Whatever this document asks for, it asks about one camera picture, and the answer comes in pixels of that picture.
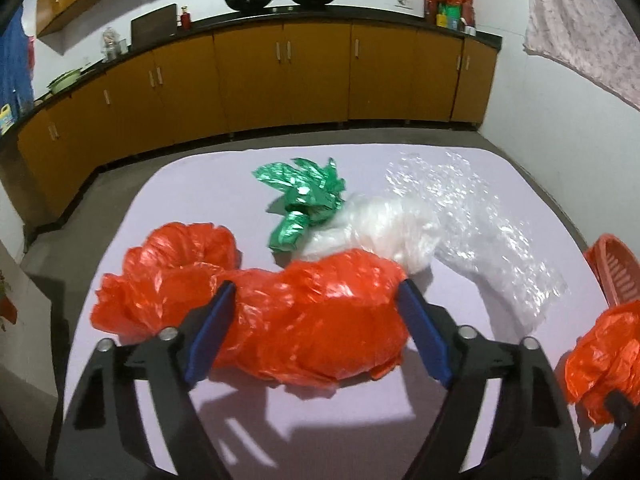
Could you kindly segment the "floral hanging cloth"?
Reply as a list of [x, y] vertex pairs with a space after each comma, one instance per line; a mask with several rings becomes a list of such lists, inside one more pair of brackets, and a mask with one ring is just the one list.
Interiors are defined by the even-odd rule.
[[639, 39], [615, 0], [528, 0], [524, 49], [639, 106]]

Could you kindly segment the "lower wooden kitchen cabinets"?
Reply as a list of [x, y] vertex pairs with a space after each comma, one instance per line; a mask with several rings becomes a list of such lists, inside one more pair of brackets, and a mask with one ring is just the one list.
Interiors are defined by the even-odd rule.
[[100, 169], [215, 136], [485, 117], [500, 37], [385, 11], [224, 18], [92, 70], [2, 136], [24, 225], [60, 222]]

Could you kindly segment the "clear bubble wrap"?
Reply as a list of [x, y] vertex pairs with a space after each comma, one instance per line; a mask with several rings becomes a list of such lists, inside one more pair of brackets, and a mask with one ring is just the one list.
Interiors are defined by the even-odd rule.
[[436, 258], [485, 284], [509, 312], [514, 328], [533, 333], [567, 291], [561, 271], [534, 247], [528, 227], [511, 214], [489, 183], [457, 152], [433, 164], [405, 154], [387, 166], [390, 190], [420, 197], [436, 214]]

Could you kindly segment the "green bowl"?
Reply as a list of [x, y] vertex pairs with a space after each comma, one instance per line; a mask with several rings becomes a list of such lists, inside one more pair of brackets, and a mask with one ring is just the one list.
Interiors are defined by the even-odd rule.
[[50, 84], [48, 84], [48, 90], [51, 94], [57, 94], [67, 89], [68, 87], [76, 84], [77, 81], [80, 81], [82, 76], [82, 69], [75, 68], [74, 70], [68, 70], [64, 74], [57, 76], [54, 78]]

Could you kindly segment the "glass jar on counter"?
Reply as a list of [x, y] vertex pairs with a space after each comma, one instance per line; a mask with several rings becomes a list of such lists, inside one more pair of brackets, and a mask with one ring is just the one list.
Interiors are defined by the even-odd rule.
[[107, 27], [102, 32], [102, 52], [106, 62], [113, 61], [122, 53], [119, 33], [111, 27]]

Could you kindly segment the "dark cutting board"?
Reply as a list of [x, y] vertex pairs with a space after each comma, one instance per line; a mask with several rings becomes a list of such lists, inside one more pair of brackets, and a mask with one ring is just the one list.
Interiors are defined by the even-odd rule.
[[131, 50], [139, 51], [175, 36], [178, 30], [177, 5], [171, 3], [130, 22]]

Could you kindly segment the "red bottle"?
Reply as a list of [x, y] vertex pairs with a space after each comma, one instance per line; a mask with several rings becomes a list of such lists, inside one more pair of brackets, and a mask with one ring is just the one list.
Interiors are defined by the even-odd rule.
[[191, 14], [187, 6], [183, 6], [181, 8], [180, 26], [185, 32], [191, 29], [191, 26], [192, 26]]

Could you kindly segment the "green plastic bag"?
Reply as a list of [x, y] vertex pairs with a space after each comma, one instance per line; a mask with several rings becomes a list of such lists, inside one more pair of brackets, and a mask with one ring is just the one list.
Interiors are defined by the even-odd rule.
[[301, 157], [292, 158], [292, 164], [268, 162], [252, 175], [282, 194], [278, 199], [282, 219], [268, 242], [269, 249], [278, 254], [295, 252], [311, 228], [331, 220], [344, 204], [346, 182], [332, 157], [324, 166]]

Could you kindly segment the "white plastic bag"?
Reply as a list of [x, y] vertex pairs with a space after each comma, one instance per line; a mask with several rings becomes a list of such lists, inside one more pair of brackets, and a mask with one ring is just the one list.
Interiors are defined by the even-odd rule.
[[437, 214], [422, 198], [353, 195], [331, 220], [304, 235], [294, 257], [318, 261], [345, 250], [362, 249], [414, 275], [431, 265], [441, 239]]

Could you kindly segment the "large orange plastic bag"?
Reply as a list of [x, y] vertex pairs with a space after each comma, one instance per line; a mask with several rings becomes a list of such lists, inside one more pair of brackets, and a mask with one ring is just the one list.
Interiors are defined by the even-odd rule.
[[224, 226], [171, 222], [127, 250], [122, 274], [103, 275], [90, 320], [122, 341], [142, 341], [179, 325], [230, 281], [235, 314], [210, 364], [334, 389], [361, 374], [380, 379], [401, 363], [409, 334], [396, 292], [405, 277], [396, 262], [362, 249], [279, 272], [242, 269]]

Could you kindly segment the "red plastic basket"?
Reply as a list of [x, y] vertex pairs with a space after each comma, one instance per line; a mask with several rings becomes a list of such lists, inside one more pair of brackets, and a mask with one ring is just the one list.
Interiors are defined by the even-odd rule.
[[610, 307], [639, 299], [639, 261], [613, 234], [603, 234], [584, 252]]

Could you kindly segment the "black wok left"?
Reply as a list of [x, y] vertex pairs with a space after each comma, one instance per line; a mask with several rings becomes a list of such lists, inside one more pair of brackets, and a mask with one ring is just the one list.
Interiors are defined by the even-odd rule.
[[243, 14], [254, 14], [266, 6], [272, 0], [226, 0], [226, 5], [233, 11]]

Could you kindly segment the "small orange plastic bag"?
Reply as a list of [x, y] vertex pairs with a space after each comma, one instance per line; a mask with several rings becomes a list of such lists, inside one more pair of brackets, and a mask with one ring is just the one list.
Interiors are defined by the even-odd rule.
[[593, 425], [613, 416], [604, 401], [620, 390], [639, 404], [639, 301], [608, 308], [593, 328], [578, 340], [564, 366], [567, 402], [580, 404]]

